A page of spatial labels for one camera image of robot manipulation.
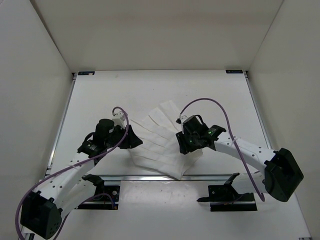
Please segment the white pleated skirt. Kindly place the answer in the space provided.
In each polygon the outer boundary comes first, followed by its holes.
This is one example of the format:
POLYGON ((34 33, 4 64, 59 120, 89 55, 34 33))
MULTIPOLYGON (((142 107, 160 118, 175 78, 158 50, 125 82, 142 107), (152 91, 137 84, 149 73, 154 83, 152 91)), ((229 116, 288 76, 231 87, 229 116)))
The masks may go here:
POLYGON ((176 137, 181 130, 176 123, 179 114, 176 104, 169 100, 159 104, 143 119, 130 119, 135 134, 142 140, 141 145, 129 150, 136 166, 181 180, 202 157, 201 149, 186 155, 180 153, 176 137))

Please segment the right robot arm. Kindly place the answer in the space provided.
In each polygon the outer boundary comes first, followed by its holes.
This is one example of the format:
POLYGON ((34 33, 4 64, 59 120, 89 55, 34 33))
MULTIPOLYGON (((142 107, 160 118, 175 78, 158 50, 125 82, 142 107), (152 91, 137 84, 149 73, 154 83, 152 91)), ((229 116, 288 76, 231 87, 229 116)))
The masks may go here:
POLYGON ((273 150, 254 145, 231 136, 221 126, 208 127, 200 115, 181 117, 176 122, 181 125, 181 131, 176 134, 181 154, 209 148, 256 169, 255 173, 232 174, 218 186, 214 197, 202 197, 200 202, 236 201, 241 195, 256 190, 280 202, 287 202, 304 178, 293 154, 285 148, 273 150))

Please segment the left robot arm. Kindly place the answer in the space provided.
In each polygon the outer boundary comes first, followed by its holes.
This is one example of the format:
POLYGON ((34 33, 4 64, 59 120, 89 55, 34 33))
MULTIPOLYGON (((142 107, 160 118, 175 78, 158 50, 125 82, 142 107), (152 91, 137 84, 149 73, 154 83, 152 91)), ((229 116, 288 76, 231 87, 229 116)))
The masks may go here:
POLYGON ((128 150, 143 144, 132 126, 121 119, 101 119, 77 149, 78 159, 49 175, 29 190, 18 205, 16 226, 45 240, 56 239, 68 214, 85 200, 104 195, 104 181, 90 174, 99 161, 116 148, 128 150))

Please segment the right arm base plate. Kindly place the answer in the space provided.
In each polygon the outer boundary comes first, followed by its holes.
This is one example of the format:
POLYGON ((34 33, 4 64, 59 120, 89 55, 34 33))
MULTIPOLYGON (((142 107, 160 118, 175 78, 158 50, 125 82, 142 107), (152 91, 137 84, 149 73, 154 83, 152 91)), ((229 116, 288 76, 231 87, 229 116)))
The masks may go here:
POLYGON ((220 185, 208 185, 208 196, 198 198, 198 203, 209 203, 211 212, 255 212, 257 205, 254 194, 238 193, 232 183, 240 173, 233 173, 220 185))

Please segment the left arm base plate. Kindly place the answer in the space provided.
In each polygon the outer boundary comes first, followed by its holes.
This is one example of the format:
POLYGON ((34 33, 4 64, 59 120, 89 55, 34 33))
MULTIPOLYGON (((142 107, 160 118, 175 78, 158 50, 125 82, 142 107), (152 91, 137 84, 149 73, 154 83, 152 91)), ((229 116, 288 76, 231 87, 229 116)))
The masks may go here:
POLYGON ((88 174, 82 177, 95 187, 94 195, 80 204, 80 210, 118 210, 120 185, 106 185, 105 181, 97 175, 88 174))

